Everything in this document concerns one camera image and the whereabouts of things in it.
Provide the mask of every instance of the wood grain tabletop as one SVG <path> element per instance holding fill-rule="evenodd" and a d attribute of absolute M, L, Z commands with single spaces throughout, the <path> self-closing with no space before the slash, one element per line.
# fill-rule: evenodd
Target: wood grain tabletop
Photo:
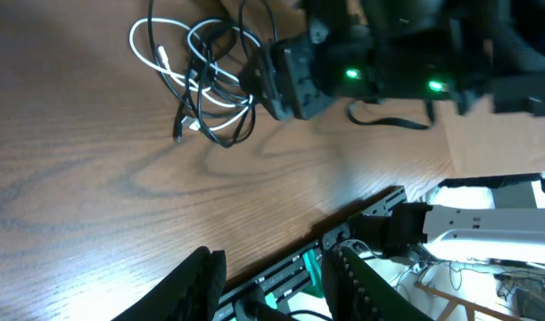
<path fill-rule="evenodd" d="M 190 131 L 174 143 L 176 100 L 128 46 L 145 10 L 0 0 L 0 319 L 111 319 L 198 246 L 226 250 L 238 276 L 349 202 L 389 185 L 413 198 L 449 175 L 440 125 L 358 127 L 347 101 L 307 122 L 259 110 L 228 150 Z M 185 0 L 155 12 L 189 24 L 222 14 Z M 156 34 L 184 61 L 182 30 Z M 397 101 L 360 116 L 425 121 L 422 110 Z"/>

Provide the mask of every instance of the tangled cable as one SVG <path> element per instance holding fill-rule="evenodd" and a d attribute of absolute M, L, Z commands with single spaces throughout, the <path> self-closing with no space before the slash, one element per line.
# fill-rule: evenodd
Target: tangled cable
<path fill-rule="evenodd" d="M 270 11 L 268 4 L 264 0 L 261 1 L 267 8 L 268 15 L 272 21 L 274 41 L 277 41 L 276 23 L 274 22 L 272 11 Z M 250 58 L 251 53 L 246 45 L 246 38 L 250 39 L 254 46 L 261 46 L 260 39 L 251 30 L 242 25 L 244 2 L 242 1 L 239 6 L 240 24 L 230 18 L 211 17 L 197 21 L 192 27 L 189 27 L 181 21 L 153 17 L 153 0 L 150 0 L 147 18 L 136 21 L 129 31 L 129 45 L 136 57 L 147 66 L 157 70 L 165 86 L 179 100 L 173 125 L 173 138 L 178 142 L 182 140 L 183 126 L 201 131 L 212 142 L 220 144 L 225 148 L 232 147 L 246 140 L 254 130 L 256 122 L 255 106 L 257 102 L 251 95 L 229 89 L 230 87 L 238 88 L 240 86 L 239 80 L 235 75 L 218 66 L 218 61 L 232 50 L 238 37 L 241 39 L 247 59 Z M 162 45 L 158 45 L 154 40 L 154 22 L 176 25 L 188 31 L 186 42 L 192 55 L 187 64 L 185 74 L 176 73 L 171 69 L 165 48 Z M 136 29 L 144 23 L 147 24 L 149 46 L 153 61 L 148 60 L 140 54 L 134 44 Z M 233 33 L 232 41 L 227 48 L 222 49 L 219 53 L 215 53 L 214 47 L 216 46 L 216 41 L 228 32 Z M 171 83 L 171 80 L 183 87 L 185 92 L 180 94 L 173 86 L 173 83 Z M 196 100 L 193 98 L 193 93 L 197 93 Z M 227 110 L 223 112 L 204 111 L 202 109 L 204 98 Z M 248 129 L 243 130 L 246 127 L 245 124 L 248 122 L 246 120 L 249 114 L 250 123 L 248 124 Z M 226 119 L 226 121 L 217 126 L 209 127 L 204 121 L 205 118 Z M 237 123 L 237 125 L 231 136 L 224 137 L 215 134 L 216 131 L 227 128 L 234 123 Z"/>

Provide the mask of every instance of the green light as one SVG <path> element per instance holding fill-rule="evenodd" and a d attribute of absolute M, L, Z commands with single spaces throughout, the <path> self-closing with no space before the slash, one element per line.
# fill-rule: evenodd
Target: green light
<path fill-rule="evenodd" d="M 440 92 L 442 91 L 442 83 L 431 80 L 429 81 L 429 88 L 431 88 L 433 91 Z"/>
<path fill-rule="evenodd" d="M 359 79 L 359 70 L 348 69 L 345 71 L 345 76 L 348 78 Z"/>

